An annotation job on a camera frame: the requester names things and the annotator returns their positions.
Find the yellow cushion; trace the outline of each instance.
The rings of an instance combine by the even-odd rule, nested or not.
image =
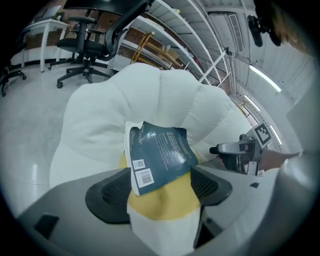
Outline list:
[[[119,167],[127,167],[125,154],[122,155]],[[153,220],[183,218],[200,206],[200,202],[191,187],[190,171],[144,195],[137,196],[131,190],[128,204],[136,212]]]

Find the white table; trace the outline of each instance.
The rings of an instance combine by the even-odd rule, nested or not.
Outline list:
[[[63,39],[66,34],[66,29],[69,25],[58,21],[55,19],[46,19],[36,23],[33,23],[27,27],[25,27],[23,31],[30,30],[26,35],[35,35],[39,33],[43,33],[42,43],[41,43],[41,52],[40,52],[40,71],[45,71],[45,51],[47,47],[47,39],[50,31],[56,31],[57,29],[62,29],[60,39]],[[56,59],[57,62],[60,60],[60,48],[57,49]],[[22,50],[22,63],[21,66],[25,66],[25,49]]]

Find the concrete floor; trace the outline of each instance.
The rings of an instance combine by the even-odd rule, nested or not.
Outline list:
[[[57,79],[68,67],[76,66],[54,66],[43,73],[39,65],[25,67],[27,79],[12,78],[6,96],[0,97],[0,185],[15,217],[48,191],[67,102],[77,88],[88,83],[77,75],[58,89]],[[105,80],[97,75],[92,79],[94,83]]]

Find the cushion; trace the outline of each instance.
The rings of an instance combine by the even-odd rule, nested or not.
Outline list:
[[[163,71],[135,63],[107,81],[83,85],[72,94],[51,163],[50,187],[118,169],[125,150],[126,121],[185,128],[200,162],[215,158],[210,147],[237,142],[250,129],[222,89],[199,83],[185,70]],[[159,255],[192,251],[199,207],[176,220],[146,218],[129,206],[128,211],[132,230]],[[136,225],[141,222],[144,227]]]
[[[78,40],[76,38],[64,38],[58,41],[57,47],[66,50],[68,52],[76,53]],[[86,56],[99,57],[107,55],[106,47],[99,42],[84,40],[83,51],[87,54]]]

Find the blue book cover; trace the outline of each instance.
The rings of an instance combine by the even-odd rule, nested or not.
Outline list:
[[[130,129],[128,143],[134,173],[131,181],[136,183],[138,196],[162,187],[198,164],[183,128],[160,127],[144,121],[141,128]]]

